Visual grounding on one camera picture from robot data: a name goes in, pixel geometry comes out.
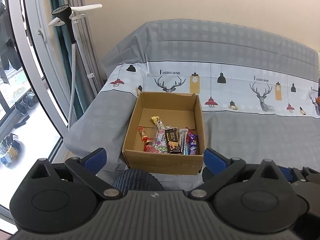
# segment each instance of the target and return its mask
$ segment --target blue gripper pad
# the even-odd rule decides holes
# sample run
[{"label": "blue gripper pad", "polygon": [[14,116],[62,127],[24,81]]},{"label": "blue gripper pad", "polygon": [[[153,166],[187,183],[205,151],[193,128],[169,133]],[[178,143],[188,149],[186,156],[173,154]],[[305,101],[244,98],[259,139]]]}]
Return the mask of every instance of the blue gripper pad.
[{"label": "blue gripper pad", "polygon": [[107,163],[107,152],[98,148],[80,160],[80,164],[93,174],[97,174]]},{"label": "blue gripper pad", "polygon": [[205,166],[207,166],[214,175],[217,175],[231,164],[229,159],[211,148],[204,150],[203,160]]},{"label": "blue gripper pad", "polygon": [[282,166],[278,166],[278,167],[281,170],[282,174],[287,179],[287,181],[292,182],[293,176],[291,174],[291,169],[290,168],[285,168],[285,167],[282,167]]},{"label": "blue gripper pad", "polygon": [[[203,159],[205,166],[213,173],[213,175],[217,175],[226,169],[230,164],[231,160],[227,159],[220,153],[216,152],[211,148],[207,148],[204,150]],[[278,166],[281,170],[282,174],[286,177],[289,182],[292,182],[293,176],[291,174],[290,168],[285,168],[282,166]]]}]

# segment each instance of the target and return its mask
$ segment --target deer head print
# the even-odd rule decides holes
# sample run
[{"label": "deer head print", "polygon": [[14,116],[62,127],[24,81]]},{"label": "deer head print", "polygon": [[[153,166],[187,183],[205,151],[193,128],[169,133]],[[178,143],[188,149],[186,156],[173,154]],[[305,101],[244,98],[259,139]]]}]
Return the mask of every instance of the deer head print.
[{"label": "deer head print", "polygon": [[320,106],[319,106],[319,104],[317,103],[317,101],[315,100],[315,101],[313,101],[313,98],[312,98],[312,92],[311,93],[309,93],[309,98],[311,99],[311,101],[312,101],[312,103],[314,104],[314,106],[315,106],[315,109],[316,109],[316,113],[317,113],[317,115],[320,115]]},{"label": "deer head print", "polygon": [[270,94],[270,92],[272,91],[272,87],[270,88],[270,87],[269,87],[269,84],[267,84],[267,85],[268,85],[268,91],[267,91],[267,89],[265,88],[265,92],[264,92],[263,95],[261,96],[260,93],[258,92],[258,88],[254,88],[254,84],[255,84],[255,82],[254,82],[254,83],[252,84],[252,86],[251,86],[251,84],[249,83],[251,90],[252,90],[253,92],[255,92],[255,93],[257,94],[257,98],[259,98],[261,109],[262,109],[263,111],[265,111],[265,112],[271,112],[271,111],[273,111],[273,110],[274,110],[274,109],[273,109],[273,106],[269,106],[269,105],[265,104],[265,102],[264,102],[264,100],[265,100],[266,97],[267,97],[267,94]]},{"label": "deer head print", "polygon": [[161,87],[162,90],[165,91],[166,93],[172,93],[173,91],[176,90],[176,87],[182,86],[182,85],[184,84],[184,82],[186,81],[186,79],[184,79],[184,81],[182,82],[182,79],[181,79],[179,76],[177,76],[177,77],[180,79],[179,83],[177,83],[177,82],[175,81],[175,82],[174,82],[174,85],[173,85],[171,88],[167,88],[167,87],[164,85],[164,81],[162,82],[162,84],[160,83],[160,78],[162,78],[162,76],[159,77],[158,81],[156,81],[156,79],[155,79],[155,83],[157,84],[158,87]]}]

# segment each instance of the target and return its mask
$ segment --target cardboard box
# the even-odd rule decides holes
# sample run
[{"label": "cardboard box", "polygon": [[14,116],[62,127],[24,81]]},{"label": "cardboard box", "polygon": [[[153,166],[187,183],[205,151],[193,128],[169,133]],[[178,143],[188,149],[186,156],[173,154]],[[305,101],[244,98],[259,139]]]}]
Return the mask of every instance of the cardboard box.
[{"label": "cardboard box", "polygon": [[[138,128],[144,126],[147,135],[154,138],[157,129],[151,119],[152,116],[159,116],[164,126],[178,129],[188,127],[198,135],[197,155],[143,152],[144,141],[141,140]],[[196,175],[203,165],[204,149],[204,125],[198,95],[140,93],[123,146],[124,157],[131,169],[152,173]]]}]

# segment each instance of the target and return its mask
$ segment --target green curtain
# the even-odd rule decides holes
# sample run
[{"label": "green curtain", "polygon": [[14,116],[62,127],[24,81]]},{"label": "green curtain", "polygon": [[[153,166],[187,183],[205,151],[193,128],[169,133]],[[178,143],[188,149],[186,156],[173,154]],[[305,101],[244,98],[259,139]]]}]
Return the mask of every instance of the green curtain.
[{"label": "green curtain", "polygon": [[[65,4],[64,0],[50,0],[51,9],[54,10]],[[56,38],[60,44],[60,54],[65,66],[65,72],[68,79],[69,88],[71,89],[71,40],[65,25],[55,26]],[[83,91],[82,81],[79,75],[78,67],[76,68],[76,94],[74,108],[76,117],[79,119],[87,110],[89,103]]]}]

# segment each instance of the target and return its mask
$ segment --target curtain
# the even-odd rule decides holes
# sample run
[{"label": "curtain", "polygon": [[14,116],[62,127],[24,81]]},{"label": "curtain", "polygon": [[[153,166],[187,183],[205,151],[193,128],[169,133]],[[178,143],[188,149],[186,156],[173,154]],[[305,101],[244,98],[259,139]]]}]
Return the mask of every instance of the curtain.
[{"label": "curtain", "polygon": [[[83,6],[86,5],[84,0],[65,0],[70,6]],[[99,61],[97,60],[93,45],[90,39],[90,28],[89,23],[86,18],[82,18],[78,21],[78,29],[80,33],[80,38],[83,41],[82,46],[85,54],[85,59],[88,63],[90,73],[93,73],[93,82],[95,84],[96,90],[99,92],[104,85],[105,73],[101,70],[99,66]]]},{"label": "curtain", "polygon": [[[51,9],[54,10],[61,5],[66,4],[65,0],[50,0]],[[65,72],[68,84],[71,89],[71,41],[65,25],[54,27],[58,43],[60,45],[60,53],[65,66]],[[86,77],[84,66],[81,61],[79,51],[76,52],[76,93],[74,101],[74,109],[76,118],[79,119],[87,110],[88,106],[94,99],[92,89],[88,78]]]}]

